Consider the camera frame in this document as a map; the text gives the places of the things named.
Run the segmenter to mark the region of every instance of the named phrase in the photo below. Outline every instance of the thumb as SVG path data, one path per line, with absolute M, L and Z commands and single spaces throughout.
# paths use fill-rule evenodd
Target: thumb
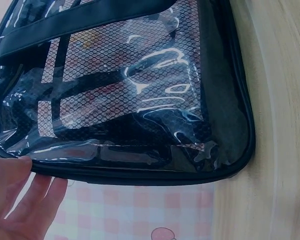
M 4 209 L 8 186 L 24 180 L 31 167 L 32 161 L 29 157 L 0 158 L 0 212 Z
M 32 168 L 31 158 L 0 158 L 0 182 L 7 186 L 20 182 L 28 177 Z

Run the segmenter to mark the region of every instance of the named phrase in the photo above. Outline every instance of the pink gingham cloth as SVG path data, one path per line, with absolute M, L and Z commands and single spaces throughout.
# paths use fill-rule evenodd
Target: pink gingham cloth
M 213 184 L 69 184 L 45 240 L 211 239 Z

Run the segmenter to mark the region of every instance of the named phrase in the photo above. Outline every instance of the wood grain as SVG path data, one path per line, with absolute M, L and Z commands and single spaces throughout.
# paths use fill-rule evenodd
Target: wood grain
M 251 163 L 217 182 L 214 240 L 300 240 L 300 0 L 231 0 L 256 124 Z

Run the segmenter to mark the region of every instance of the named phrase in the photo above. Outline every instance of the black strap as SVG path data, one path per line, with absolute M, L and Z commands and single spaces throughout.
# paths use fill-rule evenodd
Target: black strap
M 18 28 L 0 42 L 0 58 L 67 34 L 157 14 L 176 0 L 94 0 Z

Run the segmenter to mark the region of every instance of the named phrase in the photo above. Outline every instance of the transparent vinyl bag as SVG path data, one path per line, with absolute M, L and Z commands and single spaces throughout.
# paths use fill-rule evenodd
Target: transparent vinyl bag
M 2 157 L 183 185 L 235 174 L 254 139 L 228 0 L 16 0 L 2 21 Z

